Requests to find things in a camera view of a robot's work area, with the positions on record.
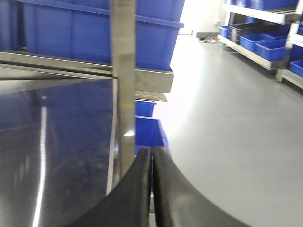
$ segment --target stainless steel frame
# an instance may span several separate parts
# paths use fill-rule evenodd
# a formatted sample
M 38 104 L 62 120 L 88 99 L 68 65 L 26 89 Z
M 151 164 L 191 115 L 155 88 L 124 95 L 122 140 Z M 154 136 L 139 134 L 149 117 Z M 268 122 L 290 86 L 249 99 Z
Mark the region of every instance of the stainless steel frame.
M 111 0 L 113 76 L 118 78 L 119 155 L 124 175 L 134 160 L 135 0 Z
M 296 9 L 282 9 L 282 10 L 271 10 L 262 11 L 257 9 L 251 9 L 246 7 L 234 6 L 224 4 L 223 8 L 228 12 L 238 13 L 249 17 L 254 17 L 277 24 L 289 24 L 293 21 L 300 20 L 301 15 L 296 13 Z
M 32 55 L 24 52 L 0 52 L 0 63 L 6 64 L 7 68 L 17 68 L 17 66 L 29 67 L 32 71 L 44 72 L 47 69 L 64 72 L 84 73 L 87 78 L 97 79 L 97 76 L 113 76 L 112 66 L 99 62 L 77 61 L 63 58 L 50 58 L 41 55 Z M 136 90 L 170 93 L 174 73 L 172 71 L 159 71 L 140 69 L 135 70 Z
M 277 79 L 279 82 L 282 82 L 283 79 L 287 79 L 291 83 L 303 89 L 303 78 L 289 70 L 282 70 L 281 76 Z
M 253 60 L 254 62 L 258 63 L 259 65 L 263 66 L 267 70 L 276 70 L 283 65 L 283 61 L 268 61 L 257 54 L 245 49 L 244 47 L 232 42 L 231 40 L 224 38 L 221 35 L 218 35 L 220 42 L 224 43 L 225 45 L 233 48 L 235 51 L 243 54 L 247 58 Z
M 298 14 L 298 15 L 303 14 L 303 0 L 299 0 L 297 9 L 296 9 L 296 14 Z M 285 79 L 289 80 L 290 82 L 301 87 L 300 86 L 300 84 L 302 82 L 301 78 L 298 75 L 295 75 L 294 73 L 292 73 L 291 71 L 286 70 L 286 66 L 289 61 L 290 53 L 291 53 L 291 49 L 293 48 L 293 45 L 295 44 L 295 45 L 303 46 L 303 44 L 301 43 L 301 41 L 303 41 L 302 36 L 297 34 L 299 25 L 300 25 L 300 20 L 296 21 L 296 23 L 292 23 L 292 25 L 290 27 L 288 38 L 287 38 L 287 41 L 285 44 L 287 51 L 286 51 L 286 54 L 284 57 L 284 64 L 282 65 L 281 69 L 278 70 L 278 72 L 276 74 L 276 79 L 281 82 L 283 80 L 283 78 L 285 78 Z

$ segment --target white shelf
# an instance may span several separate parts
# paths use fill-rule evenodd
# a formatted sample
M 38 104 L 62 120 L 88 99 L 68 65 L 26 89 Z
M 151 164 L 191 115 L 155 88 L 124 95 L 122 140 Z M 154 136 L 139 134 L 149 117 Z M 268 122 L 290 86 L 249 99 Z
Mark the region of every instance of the white shelf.
M 224 38 L 221 35 L 218 35 L 219 40 L 224 43 L 225 45 L 231 47 L 235 51 L 243 54 L 247 58 L 251 59 L 252 61 L 256 62 L 257 64 L 263 66 L 267 70 L 276 70 L 280 68 L 281 64 L 283 63 L 282 61 L 268 61 L 259 55 L 245 49 L 244 47 L 232 42 L 231 40 Z
M 303 35 L 294 34 L 292 37 L 292 43 L 303 47 Z
M 291 82 L 303 89 L 303 77 L 300 77 L 299 75 L 297 75 L 289 70 L 283 70 L 281 77 L 282 78 L 279 79 L 280 81 L 282 81 L 282 79 L 287 79 L 289 82 Z
M 277 24 L 285 25 L 290 24 L 293 21 L 300 20 L 300 15 L 296 14 L 296 9 L 281 9 L 263 11 L 258 9 L 251 9 L 246 7 L 234 6 L 224 4 L 223 8 L 228 12 L 238 13 L 249 17 L 254 17 Z

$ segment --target metal post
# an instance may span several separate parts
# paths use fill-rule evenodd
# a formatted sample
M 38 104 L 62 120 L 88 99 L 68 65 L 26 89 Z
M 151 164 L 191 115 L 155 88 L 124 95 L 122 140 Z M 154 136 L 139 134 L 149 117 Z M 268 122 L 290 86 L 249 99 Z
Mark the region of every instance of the metal post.
M 123 176 L 134 160 L 135 0 L 111 0 L 113 76 L 118 78 L 119 155 Z
M 303 0 L 299 0 L 298 5 L 297 5 L 297 9 L 296 9 L 296 14 L 300 15 L 298 18 L 301 18 L 301 15 L 303 14 Z M 292 23 L 290 30 L 289 30 L 289 34 L 288 34 L 288 38 L 285 44 L 286 47 L 286 53 L 284 56 L 284 64 L 283 66 L 278 70 L 277 74 L 276 74 L 276 79 L 281 82 L 283 79 L 283 71 L 286 69 L 287 63 L 289 61 L 290 58 L 290 54 L 291 54 L 291 50 L 293 48 L 293 36 L 295 34 L 298 33 L 298 29 L 299 29 L 299 25 L 300 25 L 300 20 L 298 20 L 296 23 Z

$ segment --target storage shelf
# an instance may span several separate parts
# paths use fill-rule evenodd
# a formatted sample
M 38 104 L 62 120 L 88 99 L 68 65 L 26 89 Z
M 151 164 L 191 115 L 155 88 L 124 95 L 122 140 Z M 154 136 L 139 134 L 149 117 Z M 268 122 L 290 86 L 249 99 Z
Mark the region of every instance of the storage shelf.
M 292 43 L 303 47 L 303 35 L 294 34 L 292 37 Z
M 246 7 L 227 5 L 227 4 L 224 4 L 223 8 L 229 12 L 258 18 L 261 20 L 266 20 L 281 25 L 290 24 L 293 21 L 299 21 L 301 18 L 301 15 L 296 14 L 295 8 L 263 11 L 258 9 L 251 9 Z
M 91 79 L 95 79 L 96 76 L 113 76 L 112 66 L 108 64 L 45 57 L 42 55 L 28 54 L 26 52 L 0 52 L 0 63 L 31 67 L 31 70 L 35 68 L 35 71 L 49 69 L 85 73 L 85 78 Z M 170 93 L 173 79 L 173 71 L 135 69 L 136 90 L 155 94 Z
M 303 77 L 300 77 L 299 75 L 297 75 L 289 70 L 282 71 L 281 78 L 279 78 L 278 80 L 282 81 L 282 79 L 287 79 L 289 82 L 291 82 L 303 89 Z
M 283 64 L 282 61 L 268 61 L 268 60 L 260 57 L 259 55 L 245 49 L 244 47 L 232 42 L 231 40 L 229 40 L 221 35 L 218 35 L 218 38 L 225 45 L 227 45 L 227 46 L 231 47 L 232 49 L 234 49 L 235 51 L 243 54 L 247 58 L 249 58 L 252 61 L 256 62 L 257 64 L 263 66 L 267 70 L 276 70 L 276 69 L 280 68 L 281 64 Z

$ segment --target metal shelf rail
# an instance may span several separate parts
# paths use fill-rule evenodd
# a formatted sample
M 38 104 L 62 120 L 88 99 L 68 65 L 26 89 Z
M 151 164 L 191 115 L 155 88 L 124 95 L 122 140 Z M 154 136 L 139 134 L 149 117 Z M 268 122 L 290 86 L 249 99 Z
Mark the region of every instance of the metal shelf rail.
M 231 47 L 235 51 L 243 54 L 247 58 L 249 58 L 249 59 L 253 60 L 254 62 L 256 62 L 257 64 L 263 66 L 267 70 L 276 70 L 283 64 L 282 61 L 268 61 L 268 60 L 260 57 L 259 55 L 245 49 L 244 47 L 232 42 L 231 40 L 224 38 L 221 35 L 219 35 L 218 38 L 222 43 L 224 43 L 228 47 Z
M 290 24 L 293 21 L 298 21 L 300 20 L 301 17 L 301 15 L 298 15 L 296 13 L 295 8 L 262 11 L 258 9 L 251 9 L 246 7 L 227 5 L 227 4 L 224 4 L 223 8 L 228 12 L 238 13 L 245 16 L 258 18 L 281 25 Z
M 297 9 L 296 9 L 296 14 L 297 15 L 303 14 L 303 0 L 299 0 Z M 292 25 L 290 27 L 288 38 L 287 38 L 287 41 L 285 44 L 287 51 L 286 51 L 286 54 L 284 57 L 284 64 L 277 71 L 276 79 L 279 82 L 282 82 L 283 79 L 287 79 L 288 81 L 297 85 L 298 87 L 303 88 L 303 86 L 302 86 L 303 78 L 286 69 L 287 63 L 289 62 L 289 59 L 290 59 L 290 53 L 293 48 L 293 45 L 295 44 L 295 45 L 303 47 L 303 37 L 298 34 L 300 23 L 301 22 L 299 20 L 296 23 L 292 23 Z
M 279 82 L 282 82 L 283 79 L 288 80 L 289 82 L 295 84 L 296 86 L 303 89 L 303 77 L 291 72 L 289 70 L 281 70 L 281 76 L 277 77 Z

